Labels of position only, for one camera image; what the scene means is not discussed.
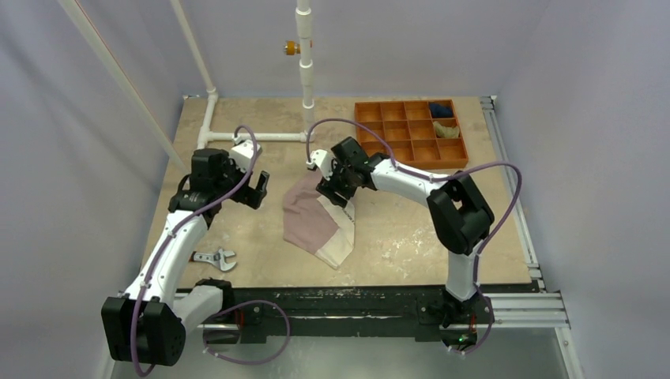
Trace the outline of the orange compartment tray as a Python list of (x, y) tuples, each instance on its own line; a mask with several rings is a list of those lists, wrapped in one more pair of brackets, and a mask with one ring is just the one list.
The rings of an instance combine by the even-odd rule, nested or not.
[[(429, 103), (450, 105), (453, 118), (432, 118)], [(365, 129), (356, 131), (356, 140), (369, 155), (395, 155), (397, 161), (423, 170), (462, 169), (469, 162), (465, 139), (436, 137), (433, 121), (460, 127), (451, 99), (394, 100), (355, 104), (355, 120)]]

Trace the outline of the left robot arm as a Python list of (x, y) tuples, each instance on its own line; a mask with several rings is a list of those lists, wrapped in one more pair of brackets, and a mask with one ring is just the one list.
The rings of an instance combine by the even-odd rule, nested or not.
[(187, 335), (206, 318), (224, 323), (235, 315), (231, 285), (204, 280), (184, 298), (179, 281), (196, 245), (211, 227), (221, 203), (232, 200), (257, 209), (267, 194), (269, 173), (250, 186), (262, 148), (251, 141), (230, 150), (203, 148), (191, 158), (191, 172), (178, 184), (158, 242), (127, 289), (107, 298), (101, 317), (110, 356), (115, 361), (173, 366)]

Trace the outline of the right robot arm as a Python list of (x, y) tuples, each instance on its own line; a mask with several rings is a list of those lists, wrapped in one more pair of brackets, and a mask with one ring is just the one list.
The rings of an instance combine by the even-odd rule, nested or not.
[(316, 190), (341, 208), (359, 188), (393, 193), (426, 207), (448, 252), (442, 324), (463, 321), (473, 313), (479, 298), (476, 250), (489, 236), (495, 216), (470, 175), (435, 175), (398, 163), (389, 154), (368, 155), (352, 137), (330, 150), (308, 153), (307, 168), (322, 176)]

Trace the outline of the pink and white underwear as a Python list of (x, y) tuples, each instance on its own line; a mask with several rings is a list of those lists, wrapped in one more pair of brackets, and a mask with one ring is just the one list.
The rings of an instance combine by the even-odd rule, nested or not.
[(283, 239), (338, 269), (354, 250), (356, 208), (343, 208), (316, 190), (318, 171), (307, 173), (283, 197)]

